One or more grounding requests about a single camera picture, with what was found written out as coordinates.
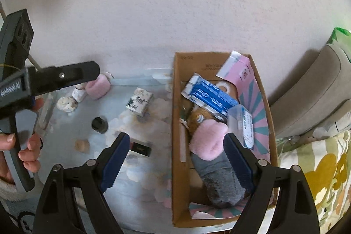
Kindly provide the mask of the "person's left hand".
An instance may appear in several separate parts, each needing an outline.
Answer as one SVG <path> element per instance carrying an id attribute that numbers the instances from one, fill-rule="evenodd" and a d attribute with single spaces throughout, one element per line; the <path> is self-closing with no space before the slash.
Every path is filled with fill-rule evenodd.
<path id="1" fill-rule="evenodd" d="M 1 134 L 1 180 L 9 184 L 14 184 L 12 174 L 4 159 L 3 151 L 14 148 L 16 136 L 14 134 Z M 36 173 L 40 169 L 38 161 L 41 149 L 41 139 L 37 133 L 34 133 L 27 141 L 27 148 L 21 150 L 18 154 L 23 166 L 30 172 Z"/>

